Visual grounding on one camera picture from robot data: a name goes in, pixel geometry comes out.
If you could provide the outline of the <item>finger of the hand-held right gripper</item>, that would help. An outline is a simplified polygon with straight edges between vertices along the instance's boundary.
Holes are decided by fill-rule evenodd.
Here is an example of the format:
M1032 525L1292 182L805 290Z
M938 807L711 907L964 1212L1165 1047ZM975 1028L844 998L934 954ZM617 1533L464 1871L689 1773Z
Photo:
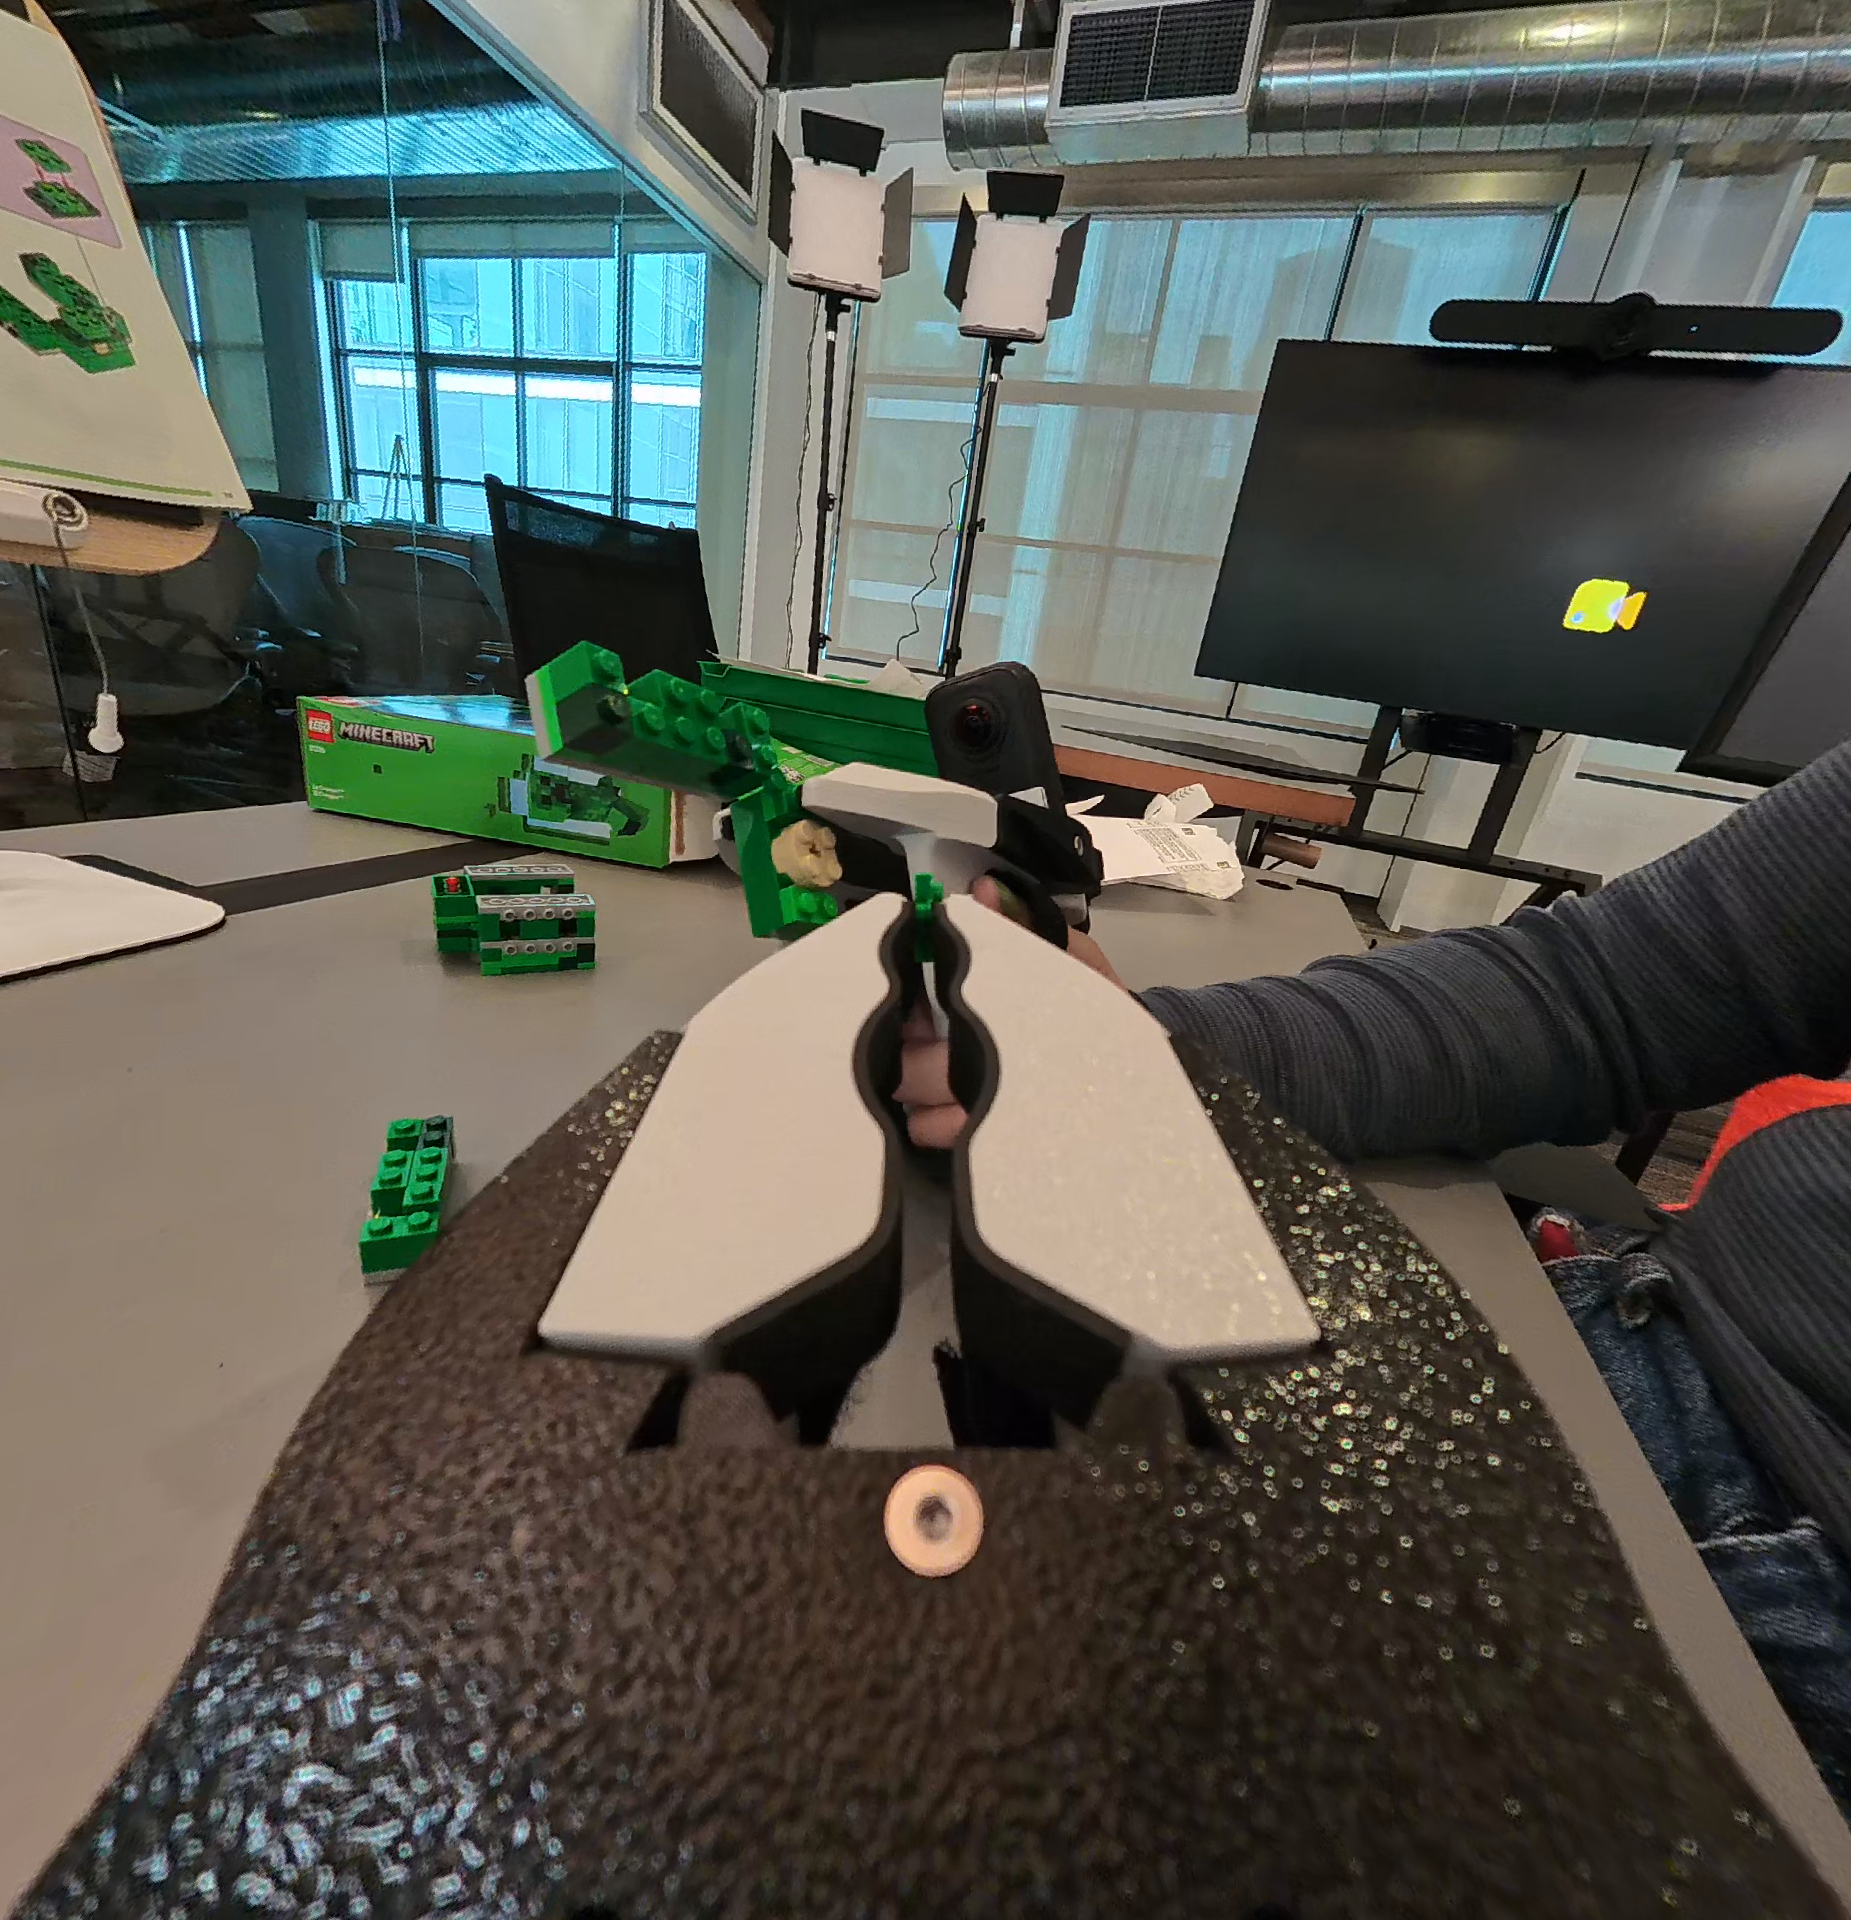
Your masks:
M992 850L997 798L960 782L848 762L800 782L805 815L874 841L933 837L973 850Z
M904 896L912 899L912 876L933 872L945 896L971 894L973 884L997 868L995 832L978 837L956 837L938 828L904 828L893 833L893 844L904 859Z

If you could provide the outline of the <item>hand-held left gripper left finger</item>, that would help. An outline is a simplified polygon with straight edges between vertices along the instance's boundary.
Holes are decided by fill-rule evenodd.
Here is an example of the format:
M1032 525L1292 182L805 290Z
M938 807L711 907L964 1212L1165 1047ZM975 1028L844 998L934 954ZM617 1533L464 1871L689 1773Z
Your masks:
M707 1002L541 1317L557 1352L835 1408L903 1306L888 1110L912 902L877 894Z

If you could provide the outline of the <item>green brick model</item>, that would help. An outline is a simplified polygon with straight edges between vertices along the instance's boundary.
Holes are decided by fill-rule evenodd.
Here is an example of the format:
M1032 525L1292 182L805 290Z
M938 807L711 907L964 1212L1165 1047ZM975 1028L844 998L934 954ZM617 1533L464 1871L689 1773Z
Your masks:
M726 809L756 939L798 939L841 917L835 833L803 809L803 773L766 711L660 670L628 684L623 662L593 643L528 673L526 703L552 766Z

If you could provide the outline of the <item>person's right forearm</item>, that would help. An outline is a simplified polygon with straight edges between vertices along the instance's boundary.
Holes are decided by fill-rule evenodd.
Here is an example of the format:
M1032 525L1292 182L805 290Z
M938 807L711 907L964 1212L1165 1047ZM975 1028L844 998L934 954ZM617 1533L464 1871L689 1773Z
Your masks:
M1851 740L1583 899L1144 990L1344 1164L1591 1145L1851 1061Z

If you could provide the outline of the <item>stepped green brick block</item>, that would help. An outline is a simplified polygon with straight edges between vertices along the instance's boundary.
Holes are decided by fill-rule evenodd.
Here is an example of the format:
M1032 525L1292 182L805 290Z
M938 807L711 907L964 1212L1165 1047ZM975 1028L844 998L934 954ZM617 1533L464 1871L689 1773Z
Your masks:
M456 1173L456 1118L401 1117L390 1121L357 1238L362 1279L386 1280L419 1261L443 1230Z

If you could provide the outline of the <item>green grey brick assembly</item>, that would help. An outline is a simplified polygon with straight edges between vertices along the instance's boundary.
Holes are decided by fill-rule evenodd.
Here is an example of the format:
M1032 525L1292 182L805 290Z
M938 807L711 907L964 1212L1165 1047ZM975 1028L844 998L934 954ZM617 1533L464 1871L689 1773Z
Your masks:
M434 933L441 957L483 976L593 972L597 899L576 891L571 868L497 861L434 876Z

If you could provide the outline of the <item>green brick set box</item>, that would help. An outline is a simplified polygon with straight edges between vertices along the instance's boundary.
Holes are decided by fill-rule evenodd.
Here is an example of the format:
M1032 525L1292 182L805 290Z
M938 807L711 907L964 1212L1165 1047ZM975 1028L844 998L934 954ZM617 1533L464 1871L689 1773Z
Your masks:
M554 766L500 695L308 695L297 729L320 811L648 870L719 857L711 802Z

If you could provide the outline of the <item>studio panel light on stand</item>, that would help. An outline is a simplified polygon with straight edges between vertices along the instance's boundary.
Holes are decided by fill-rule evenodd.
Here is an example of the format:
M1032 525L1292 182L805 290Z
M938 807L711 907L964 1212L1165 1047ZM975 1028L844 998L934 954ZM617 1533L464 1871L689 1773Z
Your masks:
M829 651L829 536L835 519L835 383L841 323L849 307L881 302L912 254L912 174L881 178L886 131L859 117L805 106L800 154L770 143L768 238L785 254L787 283L815 296L820 334L820 467L815 499L812 612L803 667L820 673Z
M1073 315L1089 238L1089 216L1060 216L1064 175L1049 171L989 171L988 202L960 202L956 237L944 283L960 334L982 344L982 375L964 477L956 504L956 542L945 592L938 673L960 673L982 494L1005 360L1019 346L1047 341Z

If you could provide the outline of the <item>large black screen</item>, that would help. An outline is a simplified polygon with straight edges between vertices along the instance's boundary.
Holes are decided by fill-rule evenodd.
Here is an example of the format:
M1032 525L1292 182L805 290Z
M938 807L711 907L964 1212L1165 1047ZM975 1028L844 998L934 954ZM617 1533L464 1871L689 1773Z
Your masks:
M1851 474L1851 370L1278 344L1196 673L1690 750Z

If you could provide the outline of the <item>person's blue jeans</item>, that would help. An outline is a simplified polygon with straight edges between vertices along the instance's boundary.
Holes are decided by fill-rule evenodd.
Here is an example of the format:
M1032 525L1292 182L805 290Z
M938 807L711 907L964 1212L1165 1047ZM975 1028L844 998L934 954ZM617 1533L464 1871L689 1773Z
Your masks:
M1513 1212L1851 1830L1851 1567L1755 1461L1643 1239Z

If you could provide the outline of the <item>person's dark sweater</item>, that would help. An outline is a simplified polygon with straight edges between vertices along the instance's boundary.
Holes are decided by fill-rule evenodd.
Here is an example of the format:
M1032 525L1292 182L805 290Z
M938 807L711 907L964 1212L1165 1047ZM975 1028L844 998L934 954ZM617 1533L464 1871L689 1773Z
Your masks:
M1732 1426L1851 1567L1851 1079L1743 1092L1655 1257Z

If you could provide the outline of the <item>white air vent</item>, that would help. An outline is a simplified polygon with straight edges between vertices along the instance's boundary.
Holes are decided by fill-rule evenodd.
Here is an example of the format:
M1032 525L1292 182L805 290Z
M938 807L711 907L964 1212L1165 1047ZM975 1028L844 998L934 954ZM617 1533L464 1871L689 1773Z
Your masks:
M1270 4L1060 4L1047 128L1248 110Z

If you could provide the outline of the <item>white book stand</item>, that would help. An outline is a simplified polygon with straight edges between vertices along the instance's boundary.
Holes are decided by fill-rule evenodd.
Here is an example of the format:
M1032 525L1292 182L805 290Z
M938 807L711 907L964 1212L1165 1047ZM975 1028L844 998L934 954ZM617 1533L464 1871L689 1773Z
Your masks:
M0 477L0 560L96 574L166 574L214 541L217 516L153 521L107 510L65 488ZM54 852L0 850L0 981L48 974L224 925L224 907L162 878L124 876Z

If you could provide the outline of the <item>brick instruction booklet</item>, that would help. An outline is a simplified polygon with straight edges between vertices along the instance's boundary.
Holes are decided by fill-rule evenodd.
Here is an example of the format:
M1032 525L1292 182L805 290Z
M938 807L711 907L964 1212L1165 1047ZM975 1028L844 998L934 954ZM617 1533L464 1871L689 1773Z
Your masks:
M249 508L85 71L21 4L0 4L0 482Z

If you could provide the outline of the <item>silver air duct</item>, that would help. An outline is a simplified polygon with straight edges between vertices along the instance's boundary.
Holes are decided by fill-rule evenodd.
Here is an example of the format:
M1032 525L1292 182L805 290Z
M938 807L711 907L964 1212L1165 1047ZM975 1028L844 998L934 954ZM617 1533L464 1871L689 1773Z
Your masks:
M1547 4L1292 23L1248 110L1047 128L1052 47L956 56L955 167L1851 146L1851 4Z

